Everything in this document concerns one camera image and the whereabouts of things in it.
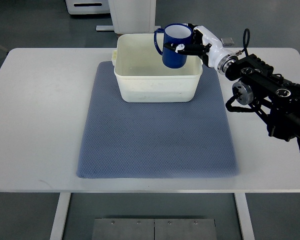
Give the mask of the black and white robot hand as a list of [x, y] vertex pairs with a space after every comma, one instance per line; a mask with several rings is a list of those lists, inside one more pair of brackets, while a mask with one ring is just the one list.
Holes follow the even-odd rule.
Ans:
[[238, 60], [237, 55], [224, 48], [212, 32], [202, 25], [186, 23], [192, 30], [191, 43], [179, 51], [186, 56], [198, 56], [204, 65], [214, 68], [220, 74], [225, 74], [228, 67]]

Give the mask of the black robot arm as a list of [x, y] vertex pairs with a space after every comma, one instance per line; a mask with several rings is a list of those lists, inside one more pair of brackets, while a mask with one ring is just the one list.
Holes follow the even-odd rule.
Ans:
[[245, 57], [233, 57], [220, 67], [234, 82], [225, 107], [229, 112], [256, 113], [270, 137], [286, 142], [296, 139], [300, 152], [300, 84], [274, 73], [271, 65], [249, 54], [249, 42], [250, 30], [246, 28], [242, 39]]

